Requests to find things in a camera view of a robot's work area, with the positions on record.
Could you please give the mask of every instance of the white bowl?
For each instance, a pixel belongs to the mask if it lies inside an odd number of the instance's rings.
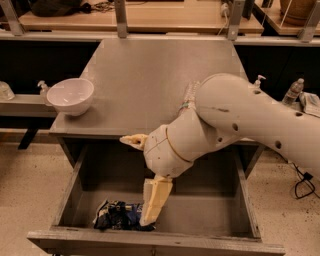
[[[79,116],[85,113],[93,99],[93,84],[86,79],[71,78],[52,86],[47,99],[58,112]]]

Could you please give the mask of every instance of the desk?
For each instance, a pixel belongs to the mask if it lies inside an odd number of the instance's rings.
[[[265,16],[266,22],[270,24],[270,26],[279,34],[279,35],[291,35],[296,36],[303,29],[303,26],[295,26],[288,23],[282,22],[282,16],[280,12],[280,1],[274,0],[271,8],[262,8],[263,0],[255,1],[256,10],[262,15]],[[320,25],[317,26],[315,31],[315,35],[320,35]]]
[[[218,72],[246,78],[229,41],[104,39],[81,75],[95,85],[93,106],[79,117],[59,113],[50,129],[74,166],[66,195],[51,229],[28,238],[67,255],[284,255],[281,246],[261,243],[241,161],[230,148],[176,179],[155,232],[92,229],[98,202],[141,201],[143,181],[153,175],[142,152],[117,138],[171,122],[186,85]]]
[[[128,2],[129,32],[218,33],[225,26],[220,16],[220,0],[185,0],[184,2]],[[31,12],[19,18],[26,30],[116,31],[114,12],[76,13],[67,17],[36,17]],[[263,27],[252,15],[241,19],[239,33],[261,34]]]

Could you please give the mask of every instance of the spray bottle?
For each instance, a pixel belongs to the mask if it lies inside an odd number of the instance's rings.
[[[45,81],[41,80],[41,81],[38,83],[38,87],[41,87],[40,95],[41,95],[42,98],[43,98],[44,104],[46,104],[46,106],[52,106],[52,105],[50,104],[50,102],[48,101],[48,98],[47,98],[47,93],[48,93],[48,91],[49,91],[49,87],[46,85]]]
[[[260,88],[260,85],[261,85],[261,79],[263,79],[263,80],[266,80],[267,78],[265,78],[264,76],[262,76],[262,75],[258,75],[258,78],[257,78],[257,80],[254,82],[254,87],[256,87],[256,88]]]

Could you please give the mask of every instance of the black wall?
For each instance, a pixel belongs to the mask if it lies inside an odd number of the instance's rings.
[[[39,80],[52,86],[63,79],[79,77],[98,45],[99,42],[0,40],[0,81],[8,82],[15,93],[38,94]],[[281,100],[299,77],[305,79],[305,91],[320,95],[320,47],[235,48],[250,82],[258,74],[267,77],[261,88],[275,99]]]
[[[281,100],[298,78],[305,90],[320,95],[320,47],[235,46],[250,82],[260,74],[261,88]]]
[[[99,43],[0,40],[0,81],[14,93],[39,94],[37,83],[49,86],[79,77]]]

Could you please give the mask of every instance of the metal frame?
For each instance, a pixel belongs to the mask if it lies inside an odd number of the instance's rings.
[[[302,42],[310,42],[315,34],[316,28],[320,21],[320,0],[317,0],[314,4],[311,13],[304,25],[304,28],[300,31],[298,38]]]
[[[10,32],[1,32],[0,40],[13,41],[49,41],[49,42],[100,42],[107,38],[118,38],[117,33],[110,32],[76,32],[76,31],[54,31],[51,33],[28,32],[23,36],[14,36]],[[211,41],[228,41],[225,36],[212,35],[165,35],[165,34],[128,34],[127,39],[192,39],[192,40],[211,40]],[[232,41],[234,45],[252,45],[252,46],[296,46],[296,47],[320,47],[320,38],[313,38],[308,43],[302,42],[297,37],[281,36],[262,36],[262,37],[238,37]]]
[[[0,0],[0,5],[5,16],[8,19],[8,23],[11,29],[11,32],[15,36],[21,36],[24,34],[24,29],[21,26],[16,11],[10,0]]]
[[[239,25],[242,17],[245,0],[235,0],[232,4],[232,11],[229,21],[227,38],[236,40],[239,32]]]
[[[126,2],[125,0],[115,0],[114,6],[116,11],[118,36],[120,38],[126,38],[128,35]]]

